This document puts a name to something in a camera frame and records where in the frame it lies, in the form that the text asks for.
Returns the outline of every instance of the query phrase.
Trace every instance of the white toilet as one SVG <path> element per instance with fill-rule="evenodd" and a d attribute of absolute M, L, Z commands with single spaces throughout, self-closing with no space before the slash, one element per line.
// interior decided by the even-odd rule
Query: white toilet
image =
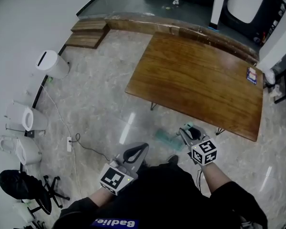
<path fill-rule="evenodd" d="M 7 117 L 11 122 L 22 125 L 27 131 L 45 130 L 48 126 L 48 119 L 41 112 L 17 102 L 8 106 Z"/>
<path fill-rule="evenodd" d="M 33 139 L 26 136 L 11 137 L 0 135 L 0 150 L 16 155 L 24 165 L 41 161 L 41 152 Z"/>

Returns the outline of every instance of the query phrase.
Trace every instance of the wooden table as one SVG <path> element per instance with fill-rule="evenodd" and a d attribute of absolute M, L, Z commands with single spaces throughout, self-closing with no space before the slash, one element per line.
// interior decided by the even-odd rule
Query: wooden table
<path fill-rule="evenodd" d="M 263 76 L 255 68 L 251 83 L 248 67 L 220 49 L 157 32 L 125 92 L 256 141 Z"/>

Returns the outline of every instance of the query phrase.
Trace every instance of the sticker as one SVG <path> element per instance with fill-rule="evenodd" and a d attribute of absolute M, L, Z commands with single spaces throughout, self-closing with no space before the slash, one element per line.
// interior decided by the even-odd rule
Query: sticker
<path fill-rule="evenodd" d="M 248 68 L 247 69 L 247 79 L 251 81 L 253 84 L 256 84 L 256 72 L 255 69 Z"/>
<path fill-rule="evenodd" d="M 210 153 L 210 154 L 207 154 L 205 156 L 204 164 L 206 165 L 206 164 L 216 160 L 216 155 L 217 155 L 217 151 L 216 150 L 214 152 Z"/>
<path fill-rule="evenodd" d="M 211 140 L 207 140 L 206 142 L 199 144 L 199 147 L 205 154 L 216 149 L 215 145 L 211 142 Z"/>
<path fill-rule="evenodd" d="M 96 219 L 91 227 L 103 227 L 103 228 L 115 228 L 115 229 L 126 229 L 126 228 L 139 228 L 139 221 L 133 219 Z"/>
<path fill-rule="evenodd" d="M 109 168 L 105 175 L 101 178 L 101 181 L 113 189 L 117 189 L 124 177 L 125 175 L 122 173 L 116 171 L 113 168 Z"/>
<path fill-rule="evenodd" d="M 202 155 L 193 150 L 193 159 L 195 159 L 198 163 L 202 164 Z"/>

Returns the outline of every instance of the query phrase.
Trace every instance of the green object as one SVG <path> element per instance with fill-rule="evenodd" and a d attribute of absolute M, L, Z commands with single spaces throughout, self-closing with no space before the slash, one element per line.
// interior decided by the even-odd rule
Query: green object
<path fill-rule="evenodd" d="M 184 126 L 182 127 L 182 129 L 185 130 L 185 131 L 187 131 L 188 129 L 190 129 L 191 127 L 193 127 L 193 125 L 194 125 L 194 124 L 193 124 L 192 122 L 188 122 L 188 123 L 184 124 Z"/>
<path fill-rule="evenodd" d="M 169 147 L 177 151 L 181 151 L 184 147 L 183 141 L 180 140 L 176 134 L 171 136 L 168 132 L 164 131 L 163 129 L 158 129 L 155 134 L 155 137 L 156 139 L 160 140 L 161 142 L 164 142 Z"/>
<path fill-rule="evenodd" d="M 53 81 L 53 77 L 48 77 L 48 79 L 47 79 L 47 83 L 51 83 Z"/>

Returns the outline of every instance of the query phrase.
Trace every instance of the black cable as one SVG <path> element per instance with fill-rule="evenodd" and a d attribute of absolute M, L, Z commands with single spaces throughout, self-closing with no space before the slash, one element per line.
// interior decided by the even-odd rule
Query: black cable
<path fill-rule="evenodd" d="M 93 148 L 87 148 L 87 147 L 84 147 L 84 146 L 80 143 L 80 138 L 81 138 L 81 134 L 77 133 L 77 134 L 75 135 L 75 141 L 69 141 L 69 142 L 70 142 L 70 143 L 76 143 L 76 142 L 78 142 L 78 143 L 79 143 L 79 145 L 81 145 L 81 146 L 82 146 L 82 148 L 84 148 L 84 149 L 88 149 L 88 150 L 92 150 L 92 151 L 94 151 L 95 153 L 97 153 L 97 154 L 99 154 L 99 155 L 104 156 L 104 157 L 105 157 L 105 159 L 107 159 L 107 161 L 109 161 L 109 162 L 110 162 L 110 160 L 106 157 L 106 155 L 104 155 L 104 154 L 102 154 L 102 153 L 99 153 L 98 151 L 95 151 Z"/>

